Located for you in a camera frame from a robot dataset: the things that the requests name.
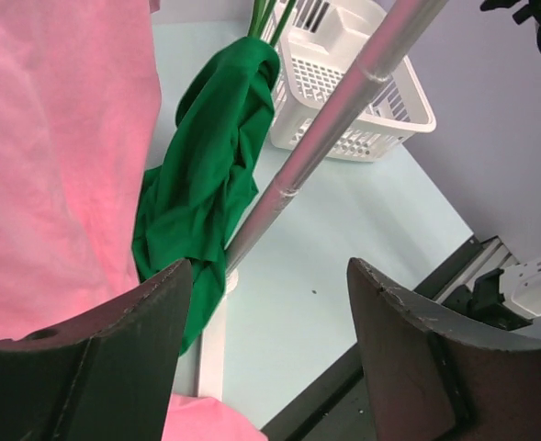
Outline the green t shirt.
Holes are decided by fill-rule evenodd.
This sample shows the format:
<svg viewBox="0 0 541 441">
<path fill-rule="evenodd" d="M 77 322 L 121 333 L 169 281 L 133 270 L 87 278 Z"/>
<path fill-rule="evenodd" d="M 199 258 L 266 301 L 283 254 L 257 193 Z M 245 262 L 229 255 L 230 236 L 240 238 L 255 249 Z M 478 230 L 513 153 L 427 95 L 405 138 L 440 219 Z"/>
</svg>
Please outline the green t shirt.
<svg viewBox="0 0 541 441">
<path fill-rule="evenodd" d="M 226 288 L 226 247 L 258 193 L 254 169 L 274 119 L 276 50 L 243 37 L 214 54 L 180 99 L 161 164 L 144 173 L 131 250 L 141 281 L 192 268 L 180 351 L 197 340 Z"/>
</svg>

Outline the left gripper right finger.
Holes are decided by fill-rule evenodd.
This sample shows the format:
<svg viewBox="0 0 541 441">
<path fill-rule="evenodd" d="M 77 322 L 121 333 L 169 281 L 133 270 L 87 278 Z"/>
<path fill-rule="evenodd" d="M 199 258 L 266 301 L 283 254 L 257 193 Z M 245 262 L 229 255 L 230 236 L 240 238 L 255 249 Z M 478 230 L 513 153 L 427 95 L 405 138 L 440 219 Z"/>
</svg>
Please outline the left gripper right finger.
<svg viewBox="0 0 541 441">
<path fill-rule="evenodd" d="M 541 340 L 471 320 L 360 258 L 347 286 L 379 440 L 541 440 Z"/>
</svg>

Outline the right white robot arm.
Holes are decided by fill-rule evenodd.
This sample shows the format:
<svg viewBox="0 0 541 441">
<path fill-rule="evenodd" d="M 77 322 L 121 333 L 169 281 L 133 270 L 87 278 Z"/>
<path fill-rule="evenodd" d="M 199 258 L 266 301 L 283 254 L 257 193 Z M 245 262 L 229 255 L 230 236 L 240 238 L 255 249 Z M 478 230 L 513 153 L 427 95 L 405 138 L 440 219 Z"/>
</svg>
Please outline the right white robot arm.
<svg viewBox="0 0 541 441">
<path fill-rule="evenodd" d="M 541 53 L 541 1 L 527 1 L 513 13 L 518 25 L 530 18 L 535 22 L 536 45 Z M 465 285 L 454 290 L 460 291 L 469 295 L 462 304 L 462 313 L 469 318 L 505 331 L 529 326 L 541 317 L 541 257 L 493 269 L 478 277 L 472 290 Z"/>
</svg>

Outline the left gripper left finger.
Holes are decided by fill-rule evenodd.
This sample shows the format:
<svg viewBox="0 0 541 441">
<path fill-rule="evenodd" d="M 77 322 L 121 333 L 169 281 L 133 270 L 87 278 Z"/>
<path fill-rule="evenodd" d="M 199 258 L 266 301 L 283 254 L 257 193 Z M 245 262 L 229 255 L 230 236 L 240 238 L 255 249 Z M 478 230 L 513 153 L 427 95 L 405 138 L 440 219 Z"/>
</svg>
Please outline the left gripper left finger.
<svg viewBox="0 0 541 441">
<path fill-rule="evenodd" d="M 0 340 L 0 440 L 158 440 L 192 289 L 179 260 L 20 340 Z"/>
</svg>

